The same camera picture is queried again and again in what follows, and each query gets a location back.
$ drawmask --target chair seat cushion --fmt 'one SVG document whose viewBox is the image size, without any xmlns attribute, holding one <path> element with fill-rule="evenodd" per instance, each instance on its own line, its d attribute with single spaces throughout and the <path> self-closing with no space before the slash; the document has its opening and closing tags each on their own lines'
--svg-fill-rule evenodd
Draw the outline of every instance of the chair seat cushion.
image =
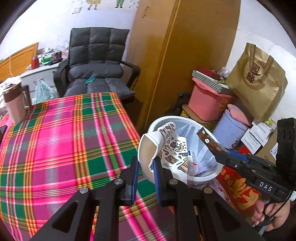
<svg viewBox="0 0 296 241">
<path fill-rule="evenodd" d="M 85 84 L 86 79 L 77 79 L 72 81 L 64 95 L 73 96 L 80 94 L 100 93 L 100 92 L 115 92 L 118 97 L 123 100 L 133 96 L 136 92 L 130 90 L 120 79 L 118 78 L 96 78 Z"/>
<path fill-rule="evenodd" d="M 122 67 L 119 64 L 114 63 L 97 63 L 92 62 L 89 64 L 82 64 L 72 67 L 69 70 L 69 81 L 77 79 L 89 79 L 89 78 L 118 78 L 123 75 Z"/>
</svg>

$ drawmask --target pink plastic bucket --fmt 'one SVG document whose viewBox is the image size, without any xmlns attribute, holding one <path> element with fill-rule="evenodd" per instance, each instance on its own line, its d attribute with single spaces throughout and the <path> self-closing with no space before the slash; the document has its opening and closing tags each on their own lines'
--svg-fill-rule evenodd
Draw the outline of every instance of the pink plastic bucket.
<svg viewBox="0 0 296 241">
<path fill-rule="evenodd" d="M 219 120 L 233 96 L 220 94 L 197 78 L 188 107 L 203 121 Z"/>
</svg>

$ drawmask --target metal bolt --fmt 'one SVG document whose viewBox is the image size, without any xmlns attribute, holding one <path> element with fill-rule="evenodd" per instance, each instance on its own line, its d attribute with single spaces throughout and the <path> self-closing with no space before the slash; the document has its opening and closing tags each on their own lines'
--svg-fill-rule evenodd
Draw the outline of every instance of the metal bolt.
<svg viewBox="0 0 296 241">
<path fill-rule="evenodd" d="M 83 187 L 79 189 L 80 193 L 84 194 L 87 193 L 89 191 L 89 189 L 87 187 Z"/>
<path fill-rule="evenodd" d="M 168 182 L 169 182 L 170 184 L 172 184 L 172 185 L 176 185 L 176 184 L 178 183 L 178 180 L 172 178 L 172 179 L 170 179 Z"/>
<path fill-rule="evenodd" d="M 121 178 L 117 178 L 117 179 L 114 180 L 114 183 L 115 183 L 116 185 L 120 185 L 120 184 L 123 183 L 123 180 L 122 180 Z"/>
<path fill-rule="evenodd" d="M 212 192 L 213 192 L 213 189 L 212 188 L 210 188 L 210 187 L 205 187 L 204 188 L 204 193 L 206 193 L 206 194 L 212 194 Z"/>
</svg>

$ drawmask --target plaid tablecloth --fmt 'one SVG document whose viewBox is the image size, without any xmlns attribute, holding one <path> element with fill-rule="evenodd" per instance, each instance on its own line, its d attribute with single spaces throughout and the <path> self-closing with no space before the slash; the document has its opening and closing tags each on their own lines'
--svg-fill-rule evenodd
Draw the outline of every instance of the plaid tablecloth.
<svg viewBox="0 0 296 241">
<path fill-rule="evenodd" d="M 3 125 L 0 218 L 16 240 L 29 240 L 79 188 L 103 186 L 137 155 L 139 136 L 114 93 L 39 103 L 22 123 L 6 115 Z M 141 172 L 135 205 L 119 215 L 120 240 L 174 240 L 173 215 L 157 206 Z"/>
</svg>

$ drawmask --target coffee stick packet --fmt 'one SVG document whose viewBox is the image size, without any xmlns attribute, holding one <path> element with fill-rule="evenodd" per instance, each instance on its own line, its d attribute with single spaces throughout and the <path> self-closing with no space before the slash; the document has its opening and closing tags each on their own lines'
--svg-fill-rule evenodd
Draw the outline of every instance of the coffee stick packet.
<svg viewBox="0 0 296 241">
<path fill-rule="evenodd" d="M 214 139 L 205 131 L 204 128 L 201 128 L 196 134 L 203 141 L 203 143 L 209 148 L 209 150 L 214 156 L 216 156 L 216 154 L 219 151 L 223 151 L 230 154 L 228 150 L 226 150 L 223 146 L 221 146 L 219 143 L 214 141 Z"/>
</svg>

